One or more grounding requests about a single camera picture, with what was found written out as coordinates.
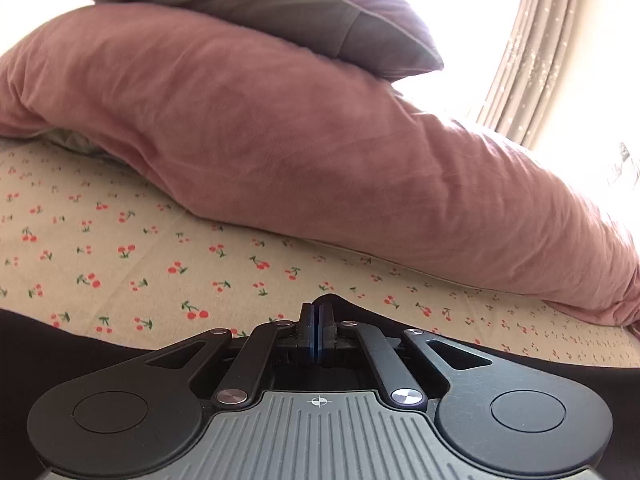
circular pad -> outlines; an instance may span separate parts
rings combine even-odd
[[[94,433],[119,433],[133,428],[145,418],[146,400],[129,392],[100,392],[76,404],[76,422]]]
[[[566,416],[562,402],[532,390],[501,394],[492,402],[491,413],[503,426],[523,433],[550,431],[560,426]]]

bed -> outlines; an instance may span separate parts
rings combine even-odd
[[[448,337],[568,364],[640,367],[638,341],[543,301],[469,288],[368,254],[197,218],[112,160],[0,145],[0,307],[156,349],[217,326],[249,334],[344,297]]]

black mechanical base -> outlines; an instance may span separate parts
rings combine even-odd
[[[336,323],[340,302],[49,390],[28,419],[46,480],[599,478],[596,393],[423,330]]]

triangular cutout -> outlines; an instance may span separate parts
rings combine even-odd
[[[204,341],[194,341],[190,345],[183,346],[173,350],[172,352],[163,354],[160,357],[153,358],[145,364],[177,370],[191,361],[194,355],[196,355],[205,344],[206,342]]]
[[[489,359],[480,357],[469,352],[465,352],[455,346],[450,346],[441,341],[429,341],[427,345],[433,349],[436,354],[442,357],[447,364],[455,370],[469,370],[470,368],[479,368],[491,364]]]

pink pillow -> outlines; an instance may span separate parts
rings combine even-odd
[[[640,317],[626,232],[526,151],[261,32],[150,4],[60,16],[0,58],[0,133],[52,125],[85,134],[198,216],[535,296],[583,319]]]

